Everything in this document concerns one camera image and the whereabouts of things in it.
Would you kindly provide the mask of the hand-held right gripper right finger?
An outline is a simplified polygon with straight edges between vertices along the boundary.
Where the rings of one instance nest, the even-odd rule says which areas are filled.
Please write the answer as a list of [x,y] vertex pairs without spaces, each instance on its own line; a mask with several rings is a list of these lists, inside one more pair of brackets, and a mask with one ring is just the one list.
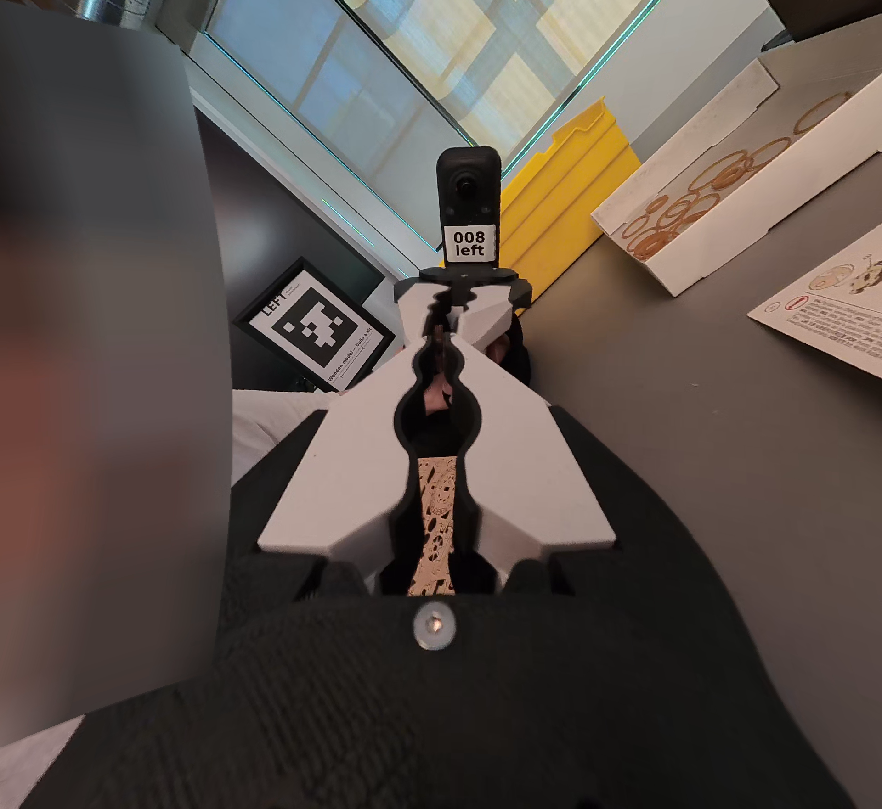
[[458,378],[480,408],[465,454],[469,493],[481,518],[476,550],[507,578],[526,559],[610,548],[616,540],[549,406],[461,336]]

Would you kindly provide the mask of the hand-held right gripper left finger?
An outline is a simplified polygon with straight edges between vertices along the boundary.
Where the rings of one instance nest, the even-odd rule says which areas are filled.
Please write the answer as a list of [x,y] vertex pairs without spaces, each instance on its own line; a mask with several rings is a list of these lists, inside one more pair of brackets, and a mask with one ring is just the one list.
[[388,516],[409,471],[393,419],[416,383],[413,360],[424,344],[415,341],[330,405],[259,537],[262,551],[347,561],[362,576],[391,561]]

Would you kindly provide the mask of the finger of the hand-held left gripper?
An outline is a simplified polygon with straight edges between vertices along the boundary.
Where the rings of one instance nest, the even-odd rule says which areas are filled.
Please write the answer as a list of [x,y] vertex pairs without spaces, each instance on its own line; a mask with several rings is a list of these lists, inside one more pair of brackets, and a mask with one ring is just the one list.
[[476,350],[486,350],[509,330],[513,306],[508,291],[473,291],[456,323],[456,335]]
[[449,292],[446,285],[431,282],[400,282],[400,316],[404,345],[425,337],[426,321],[438,294]]

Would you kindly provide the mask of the laser-cut wooden parts sheet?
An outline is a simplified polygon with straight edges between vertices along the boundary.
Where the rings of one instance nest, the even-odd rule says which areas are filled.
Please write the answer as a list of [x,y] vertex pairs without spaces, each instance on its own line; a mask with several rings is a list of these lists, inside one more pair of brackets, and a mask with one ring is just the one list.
[[453,551],[456,465],[455,456],[420,458],[418,461],[424,543],[407,590],[408,596],[455,593],[449,555]]

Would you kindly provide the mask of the yellow plastic bin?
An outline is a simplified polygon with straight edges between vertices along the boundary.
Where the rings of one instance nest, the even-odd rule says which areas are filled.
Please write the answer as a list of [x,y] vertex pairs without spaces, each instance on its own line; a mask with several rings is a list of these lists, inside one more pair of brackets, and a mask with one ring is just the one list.
[[640,166],[603,98],[568,121],[501,195],[500,264],[538,299],[601,236],[592,212]]

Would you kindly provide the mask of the black framed marker sign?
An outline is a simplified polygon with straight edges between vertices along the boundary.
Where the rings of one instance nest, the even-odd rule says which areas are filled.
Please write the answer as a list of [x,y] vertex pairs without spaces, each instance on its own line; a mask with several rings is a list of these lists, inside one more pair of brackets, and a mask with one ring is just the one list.
[[359,383],[394,334],[303,258],[234,321],[325,392]]

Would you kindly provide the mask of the window with patterned blind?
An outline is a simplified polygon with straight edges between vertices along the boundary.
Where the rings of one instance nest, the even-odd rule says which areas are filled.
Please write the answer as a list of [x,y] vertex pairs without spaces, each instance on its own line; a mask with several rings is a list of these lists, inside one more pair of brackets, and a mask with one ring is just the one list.
[[433,264],[435,162],[510,180],[606,98],[645,160],[782,30],[767,0],[157,0],[194,102],[369,261]]

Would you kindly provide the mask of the pile of brown rubber bands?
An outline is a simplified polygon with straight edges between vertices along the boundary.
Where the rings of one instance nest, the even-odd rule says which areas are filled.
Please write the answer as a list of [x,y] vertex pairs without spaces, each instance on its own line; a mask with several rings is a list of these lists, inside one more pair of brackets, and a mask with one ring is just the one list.
[[858,88],[842,78],[779,90],[744,123],[678,174],[614,240],[645,262],[842,107]]

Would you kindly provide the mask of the white cardboard box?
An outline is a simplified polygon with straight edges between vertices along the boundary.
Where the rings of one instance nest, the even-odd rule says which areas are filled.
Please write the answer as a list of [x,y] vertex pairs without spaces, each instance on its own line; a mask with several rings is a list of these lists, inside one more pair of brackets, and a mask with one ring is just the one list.
[[785,84],[783,76],[775,79],[761,62],[751,63],[595,209],[593,220],[622,248],[615,232],[768,98],[779,90],[840,78],[845,88],[858,88],[842,107],[650,259],[641,262],[628,253],[678,296],[879,151],[880,136],[873,131],[880,123],[879,66]]

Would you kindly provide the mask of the printed instruction sheet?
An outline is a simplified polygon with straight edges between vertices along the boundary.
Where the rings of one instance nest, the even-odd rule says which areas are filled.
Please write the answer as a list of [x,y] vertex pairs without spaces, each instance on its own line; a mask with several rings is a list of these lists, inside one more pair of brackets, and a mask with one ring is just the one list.
[[881,376],[881,227],[800,277],[748,316]]

